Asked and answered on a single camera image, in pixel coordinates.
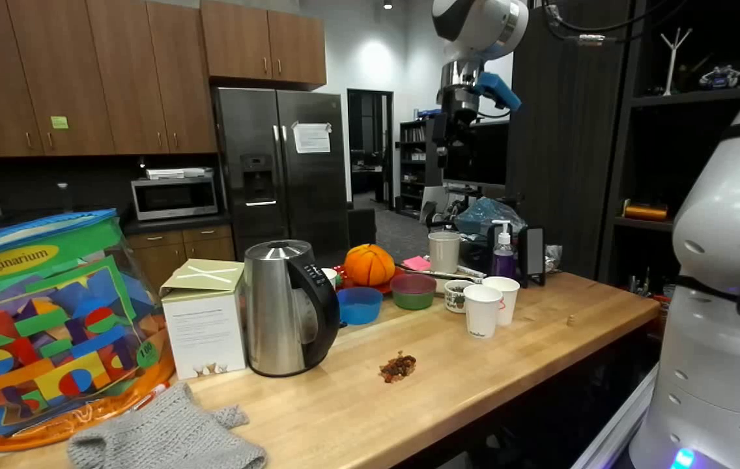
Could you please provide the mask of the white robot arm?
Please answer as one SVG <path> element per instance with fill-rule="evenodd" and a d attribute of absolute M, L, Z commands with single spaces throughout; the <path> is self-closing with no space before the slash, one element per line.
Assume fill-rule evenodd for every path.
<path fill-rule="evenodd" d="M 740 469 L 740 112 L 672 224 L 659 363 L 629 404 L 633 469 Z"/>

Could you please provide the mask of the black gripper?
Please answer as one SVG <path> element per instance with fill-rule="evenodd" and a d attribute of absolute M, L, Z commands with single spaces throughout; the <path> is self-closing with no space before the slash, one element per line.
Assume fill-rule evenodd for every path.
<path fill-rule="evenodd" d="M 441 70 L 438 104 L 454 122 L 471 122 L 479 115 L 479 94 L 474 92 L 481 73 L 479 62 L 451 60 Z"/>

